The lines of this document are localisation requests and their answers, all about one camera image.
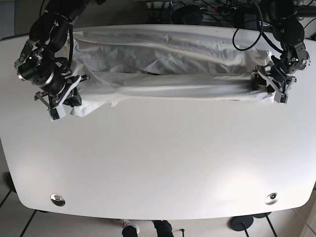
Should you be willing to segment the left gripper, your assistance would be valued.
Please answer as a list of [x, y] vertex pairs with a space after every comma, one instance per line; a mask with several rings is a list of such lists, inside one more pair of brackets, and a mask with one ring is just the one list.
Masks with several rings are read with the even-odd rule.
[[288, 94], [295, 82], [295, 77], [285, 74], [273, 64], [257, 65], [251, 74], [251, 87], [255, 91], [263, 89], [268, 93], [275, 94], [278, 91]]

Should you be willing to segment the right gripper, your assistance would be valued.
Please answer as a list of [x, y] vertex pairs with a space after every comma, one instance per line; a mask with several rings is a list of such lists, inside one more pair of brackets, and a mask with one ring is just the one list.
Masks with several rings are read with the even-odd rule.
[[90, 79], [89, 75], [54, 79], [53, 82], [45, 86], [42, 91], [35, 94], [34, 100], [42, 101], [49, 109], [59, 105], [70, 107], [81, 106], [82, 100], [78, 93], [77, 86], [80, 82], [88, 79]]

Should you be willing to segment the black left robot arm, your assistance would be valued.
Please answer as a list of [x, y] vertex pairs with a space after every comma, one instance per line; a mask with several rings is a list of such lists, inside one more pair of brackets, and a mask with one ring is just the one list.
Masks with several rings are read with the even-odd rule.
[[296, 82], [296, 71], [310, 64], [310, 56], [304, 44], [304, 27], [297, 19], [298, 7], [291, 0], [261, 0], [245, 3], [235, 10], [234, 27], [259, 31], [270, 47], [280, 53], [271, 56], [264, 66], [254, 70], [252, 87], [265, 87], [275, 94], [275, 101], [286, 103], [288, 91]]

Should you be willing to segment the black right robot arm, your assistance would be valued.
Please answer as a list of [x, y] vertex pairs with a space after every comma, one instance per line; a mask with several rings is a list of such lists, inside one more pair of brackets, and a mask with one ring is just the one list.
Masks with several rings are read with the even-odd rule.
[[50, 110], [66, 104], [78, 106], [81, 98], [73, 76], [73, 23], [88, 6], [87, 0], [43, 1], [39, 18], [29, 32], [20, 57], [14, 63], [18, 78], [41, 89], [35, 99], [42, 100]]

